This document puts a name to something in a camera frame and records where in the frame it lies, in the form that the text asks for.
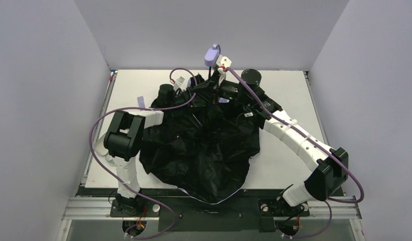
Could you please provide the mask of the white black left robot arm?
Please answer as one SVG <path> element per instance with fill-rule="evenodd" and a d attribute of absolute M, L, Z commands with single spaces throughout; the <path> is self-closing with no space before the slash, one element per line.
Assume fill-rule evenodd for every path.
<path fill-rule="evenodd" d="M 196 94 L 188 96 L 189 99 L 179 105 L 159 108 L 124 107 L 108 112 L 114 115 L 100 146 L 105 149 L 106 156 L 111 157 L 116 167 L 116 173 L 112 173 L 112 176 L 119 183 L 117 206 L 129 215 L 142 212 L 146 200 L 159 203 L 140 193 L 135 157 L 141 149 L 144 129 L 163 124 L 166 111 L 189 105 Z"/>

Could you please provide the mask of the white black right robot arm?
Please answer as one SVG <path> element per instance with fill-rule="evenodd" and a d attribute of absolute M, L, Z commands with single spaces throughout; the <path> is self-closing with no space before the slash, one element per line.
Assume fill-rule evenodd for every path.
<path fill-rule="evenodd" d="M 261 73 L 246 69 L 238 75 L 233 69 L 220 65 L 210 81 L 217 81 L 219 97 L 229 100 L 241 111 L 241 121 L 252 121 L 290 148 L 307 166 L 311 174 L 298 184 L 291 184 L 279 194 L 277 202 L 295 207 L 309 200 L 326 201 L 348 179 L 348 153 L 334 149 L 316 139 L 296 119 L 260 87 Z"/>

